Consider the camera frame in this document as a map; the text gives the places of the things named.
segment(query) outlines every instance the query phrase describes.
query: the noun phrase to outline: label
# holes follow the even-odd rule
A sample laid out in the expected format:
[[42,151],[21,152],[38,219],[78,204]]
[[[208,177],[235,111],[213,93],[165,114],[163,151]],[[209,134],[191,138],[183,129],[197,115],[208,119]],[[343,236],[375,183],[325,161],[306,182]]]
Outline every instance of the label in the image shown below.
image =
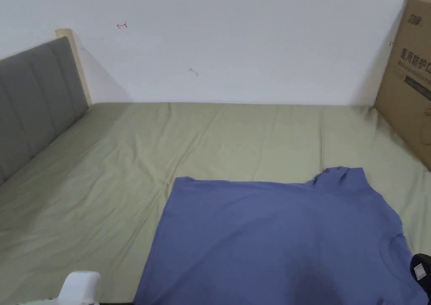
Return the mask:
[[415,274],[418,281],[427,275],[427,273],[425,272],[424,266],[422,266],[422,264],[417,265],[414,269],[415,269]]

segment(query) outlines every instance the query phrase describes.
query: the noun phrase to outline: white object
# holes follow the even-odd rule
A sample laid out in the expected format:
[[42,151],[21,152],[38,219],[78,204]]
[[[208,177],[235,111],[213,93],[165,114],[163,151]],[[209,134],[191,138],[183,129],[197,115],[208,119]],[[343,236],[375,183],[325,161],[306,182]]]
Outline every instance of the white object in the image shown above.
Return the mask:
[[94,294],[101,275],[95,271],[74,271],[70,273],[58,294],[58,300],[94,303]]
[[74,271],[66,277],[58,298],[23,305],[98,305],[94,294],[100,279],[101,275],[95,271]]

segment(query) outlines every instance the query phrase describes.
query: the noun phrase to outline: white wall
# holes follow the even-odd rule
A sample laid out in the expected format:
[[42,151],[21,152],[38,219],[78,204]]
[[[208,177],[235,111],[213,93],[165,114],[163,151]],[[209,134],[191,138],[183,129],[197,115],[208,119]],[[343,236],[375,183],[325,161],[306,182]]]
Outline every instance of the white wall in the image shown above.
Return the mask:
[[402,1],[0,0],[0,56],[71,28],[95,102],[372,104]]

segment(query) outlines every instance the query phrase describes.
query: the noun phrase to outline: cardboard box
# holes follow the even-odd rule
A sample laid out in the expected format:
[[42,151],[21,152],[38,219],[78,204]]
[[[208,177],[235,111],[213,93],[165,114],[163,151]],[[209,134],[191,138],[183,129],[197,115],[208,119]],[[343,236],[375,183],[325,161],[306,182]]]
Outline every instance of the cardboard box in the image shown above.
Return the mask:
[[431,0],[407,0],[375,107],[431,169]]

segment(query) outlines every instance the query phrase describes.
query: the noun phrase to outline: wall mark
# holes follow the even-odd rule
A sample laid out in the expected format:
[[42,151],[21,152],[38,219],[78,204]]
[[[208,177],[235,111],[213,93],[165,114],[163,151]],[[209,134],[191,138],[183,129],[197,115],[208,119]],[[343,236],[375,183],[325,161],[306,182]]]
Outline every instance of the wall mark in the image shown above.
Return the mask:
[[196,77],[197,77],[197,71],[195,71],[193,68],[190,68],[189,72],[194,72],[196,74]]

